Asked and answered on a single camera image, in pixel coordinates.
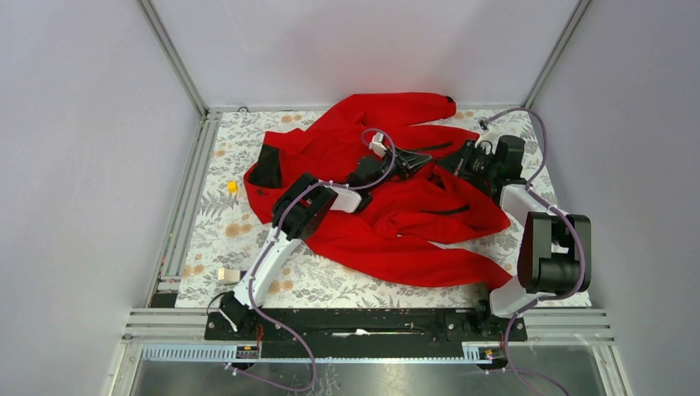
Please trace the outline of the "aluminium frame rail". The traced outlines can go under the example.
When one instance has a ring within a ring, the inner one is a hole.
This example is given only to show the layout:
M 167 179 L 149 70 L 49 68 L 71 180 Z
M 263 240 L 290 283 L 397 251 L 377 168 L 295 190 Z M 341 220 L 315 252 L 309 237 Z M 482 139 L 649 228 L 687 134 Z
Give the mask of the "aluminium frame rail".
M 601 309 L 533 309 L 514 322 L 474 309 L 269 309 L 234 332 L 204 309 L 134 309 L 111 394 L 127 395 L 147 358 L 295 363 L 513 365 L 516 347 L 584 347 L 609 395 L 628 395 L 608 318 Z

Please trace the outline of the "multicoloured block row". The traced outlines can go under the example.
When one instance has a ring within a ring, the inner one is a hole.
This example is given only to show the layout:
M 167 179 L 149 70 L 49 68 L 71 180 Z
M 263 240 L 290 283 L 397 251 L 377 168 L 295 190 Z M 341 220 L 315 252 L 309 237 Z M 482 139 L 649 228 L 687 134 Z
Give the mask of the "multicoloured block row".
M 221 267 L 216 272 L 216 280 L 222 285 L 237 284 L 241 281 L 245 272 Z

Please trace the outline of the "floral patterned table mat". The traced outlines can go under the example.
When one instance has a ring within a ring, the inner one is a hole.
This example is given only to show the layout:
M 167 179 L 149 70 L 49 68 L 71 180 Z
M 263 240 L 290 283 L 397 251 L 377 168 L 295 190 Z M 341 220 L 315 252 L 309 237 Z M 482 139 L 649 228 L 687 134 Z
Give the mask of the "floral patterned table mat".
M 241 184 L 258 157 L 268 131 L 286 133 L 305 129 L 320 117 L 319 111 L 226 112 L 216 121 L 216 137 L 209 150 L 206 179 L 199 199 L 175 305 L 203 309 L 223 291 L 220 269 L 247 270 L 267 237 L 249 207 L 246 192 L 231 192 L 230 182 Z M 542 152 L 536 122 L 523 111 L 502 115 L 497 110 L 459 110 L 447 124 L 477 131 L 489 119 L 489 141 L 512 134 L 526 143 L 523 176 L 535 190 L 556 202 L 547 171 L 540 169 Z M 459 308 L 485 297 L 481 285 L 420 288 L 387 283 L 312 253 L 300 245 L 270 284 L 263 301 L 268 308 Z

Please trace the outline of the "red zip-up jacket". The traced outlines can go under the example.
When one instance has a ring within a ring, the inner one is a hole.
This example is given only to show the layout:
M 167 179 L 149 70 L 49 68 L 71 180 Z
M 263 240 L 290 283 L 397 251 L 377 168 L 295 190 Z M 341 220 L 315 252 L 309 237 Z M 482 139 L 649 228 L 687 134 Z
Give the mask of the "red zip-up jacket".
M 257 162 L 245 173 L 248 203 L 262 223 L 302 174 L 344 182 L 378 130 L 399 149 L 425 149 L 435 159 L 455 153 L 475 133 L 443 126 L 456 114 L 452 98 L 426 92 L 354 94 L 314 124 L 264 135 Z M 484 193 L 436 163 L 417 175 L 393 177 L 371 193 L 357 214 L 329 212 L 307 240 L 316 254 L 383 281 L 421 287 L 482 282 L 489 289 L 510 279 L 499 264 L 459 243 L 505 230 L 508 216 Z

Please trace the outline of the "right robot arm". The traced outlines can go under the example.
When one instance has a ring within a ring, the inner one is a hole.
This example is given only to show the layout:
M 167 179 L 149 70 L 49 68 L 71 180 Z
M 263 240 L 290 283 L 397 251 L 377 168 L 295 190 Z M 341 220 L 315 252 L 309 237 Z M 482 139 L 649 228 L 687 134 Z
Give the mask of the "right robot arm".
M 538 197 L 522 176 L 525 142 L 502 135 L 497 144 L 468 140 L 437 165 L 470 183 L 523 228 L 516 275 L 490 292 L 466 316 L 465 331 L 496 341 L 505 334 L 526 339 L 508 321 L 535 304 L 588 289 L 590 219 L 568 214 Z

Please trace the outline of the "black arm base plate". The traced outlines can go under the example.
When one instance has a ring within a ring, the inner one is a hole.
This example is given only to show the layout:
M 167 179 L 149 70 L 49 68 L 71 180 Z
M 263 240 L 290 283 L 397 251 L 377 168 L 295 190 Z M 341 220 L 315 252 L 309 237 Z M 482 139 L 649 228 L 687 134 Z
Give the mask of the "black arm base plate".
M 217 313 L 207 316 L 207 341 L 251 342 L 263 358 L 460 359 L 467 347 L 499 349 L 525 342 L 522 319 L 513 324 L 526 339 L 505 334 L 496 341 L 465 331 L 472 309 L 267 309 L 252 312 L 250 333 L 236 335 Z

